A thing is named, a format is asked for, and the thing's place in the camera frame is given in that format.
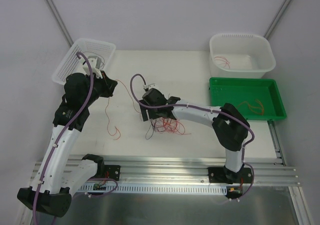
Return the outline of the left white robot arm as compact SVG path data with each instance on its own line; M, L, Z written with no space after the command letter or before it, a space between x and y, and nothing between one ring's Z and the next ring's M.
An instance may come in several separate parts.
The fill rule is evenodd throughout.
M34 180L20 188L17 198L34 213L62 218L70 208L72 197L89 179L106 178L104 158L86 154L69 175L64 175L71 150L81 134L97 99L109 98L117 81L100 75L73 73L66 78L61 104L54 114L51 139Z

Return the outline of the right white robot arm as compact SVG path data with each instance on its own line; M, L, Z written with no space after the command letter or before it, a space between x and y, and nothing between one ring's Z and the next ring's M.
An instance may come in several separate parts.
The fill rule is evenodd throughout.
M216 175L216 179L226 184L239 182L244 168L244 142L251 129L232 104L200 106L176 96L165 98L155 88L147 90L138 103L144 121L157 118L186 120L212 128L226 155L222 172Z

